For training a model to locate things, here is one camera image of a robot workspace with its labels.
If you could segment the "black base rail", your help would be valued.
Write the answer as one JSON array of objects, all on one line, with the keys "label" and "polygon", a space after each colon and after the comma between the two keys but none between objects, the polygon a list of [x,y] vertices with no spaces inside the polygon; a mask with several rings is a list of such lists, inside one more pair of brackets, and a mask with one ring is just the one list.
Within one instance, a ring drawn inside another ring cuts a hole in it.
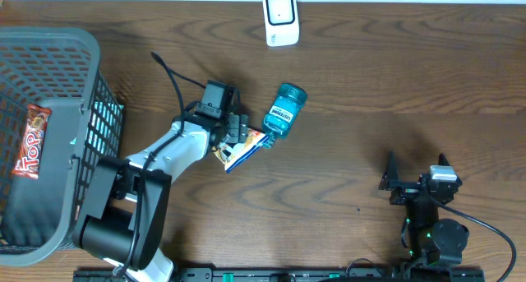
[{"label": "black base rail", "polygon": [[408,276],[379,272],[372,267],[350,270],[212,270],[182,268],[169,278],[172,282],[316,282],[316,281],[449,281],[484,282],[482,270],[412,269]]}]

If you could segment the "yellow snack bag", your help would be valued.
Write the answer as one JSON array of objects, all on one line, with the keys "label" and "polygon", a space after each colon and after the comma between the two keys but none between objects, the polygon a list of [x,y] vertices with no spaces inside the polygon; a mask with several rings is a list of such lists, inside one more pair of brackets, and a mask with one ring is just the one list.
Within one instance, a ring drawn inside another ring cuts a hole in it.
[{"label": "yellow snack bag", "polygon": [[231,173],[236,167],[254,155],[269,137],[264,132],[248,128],[245,142],[221,143],[215,149],[216,158],[224,165],[224,171]]}]

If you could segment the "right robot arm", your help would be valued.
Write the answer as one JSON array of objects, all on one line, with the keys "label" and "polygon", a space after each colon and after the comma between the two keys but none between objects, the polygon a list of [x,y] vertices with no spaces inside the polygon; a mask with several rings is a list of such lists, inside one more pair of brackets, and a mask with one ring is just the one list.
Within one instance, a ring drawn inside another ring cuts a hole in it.
[{"label": "right robot arm", "polygon": [[394,154],[389,153],[379,188],[390,192],[391,205],[406,209],[401,242],[410,250],[413,264],[452,268],[462,263],[469,231],[456,220],[442,219],[438,211],[454,200],[461,186],[461,179],[443,154],[418,180],[404,181]]}]

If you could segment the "blue mouthwash bottle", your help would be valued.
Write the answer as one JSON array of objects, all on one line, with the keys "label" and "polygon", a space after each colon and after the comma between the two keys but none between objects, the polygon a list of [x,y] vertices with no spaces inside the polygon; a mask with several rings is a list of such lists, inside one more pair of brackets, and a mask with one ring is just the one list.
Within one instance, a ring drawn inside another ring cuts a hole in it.
[{"label": "blue mouthwash bottle", "polygon": [[276,95],[275,101],[262,121],[262,130],[266,139],[262,143],[265,148],[271,148],[275,141],[284,139],[307,102],[307,92],[298,86],[283,83]]}]

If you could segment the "white barcode scanner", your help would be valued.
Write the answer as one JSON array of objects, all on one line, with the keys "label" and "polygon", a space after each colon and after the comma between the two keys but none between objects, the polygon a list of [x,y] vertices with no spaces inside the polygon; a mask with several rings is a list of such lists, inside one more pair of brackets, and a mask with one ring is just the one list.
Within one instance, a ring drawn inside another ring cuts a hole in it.
[{"label": "white barcode scanner", "polygon": [[269,47],[295,45],[300,28],[297,0],[262,0],[266,44]]}]

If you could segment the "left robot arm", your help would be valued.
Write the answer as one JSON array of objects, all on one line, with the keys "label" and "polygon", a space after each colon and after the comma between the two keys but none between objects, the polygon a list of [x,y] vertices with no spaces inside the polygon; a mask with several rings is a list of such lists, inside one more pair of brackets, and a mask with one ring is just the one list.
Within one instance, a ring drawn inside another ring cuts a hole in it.
[{"label": "left robot arm", "polygon": [[175,264],[159,247],[171,186],[245,128],[245,118],[235,115],[239,100],[238,88],[208,81],[201,100],[152,145],[126,159],[100,159],[73,229],[74,245],[113,265],[117,279],[171,280]]}]

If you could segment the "red Top snack bar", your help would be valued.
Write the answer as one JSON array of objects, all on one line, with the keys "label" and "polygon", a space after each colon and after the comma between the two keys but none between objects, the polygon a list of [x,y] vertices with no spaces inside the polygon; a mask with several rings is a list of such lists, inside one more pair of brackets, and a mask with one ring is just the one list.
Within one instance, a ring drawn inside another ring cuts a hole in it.
[{"label": "red Top snack bar", "polygon": [[27,109],[25,130],[12,175],[38,179],[45,133],[53,111],[36,104],[29,104]]}]

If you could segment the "grey plastic shopping basket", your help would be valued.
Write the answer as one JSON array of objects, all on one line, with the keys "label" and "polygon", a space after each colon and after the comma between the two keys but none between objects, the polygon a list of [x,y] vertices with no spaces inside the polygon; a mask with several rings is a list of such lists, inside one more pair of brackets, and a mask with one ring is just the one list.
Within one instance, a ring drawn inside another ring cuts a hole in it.
[{"label": "grey plastic shopping basket", "polygon": [[[99,69],[97,40],[78,28],[1,30],[1,263],[30,266],[72,247],[97,162],[118,154],[123,107]],[[39,176],[13,173],[28,108],[51,111]]]}]

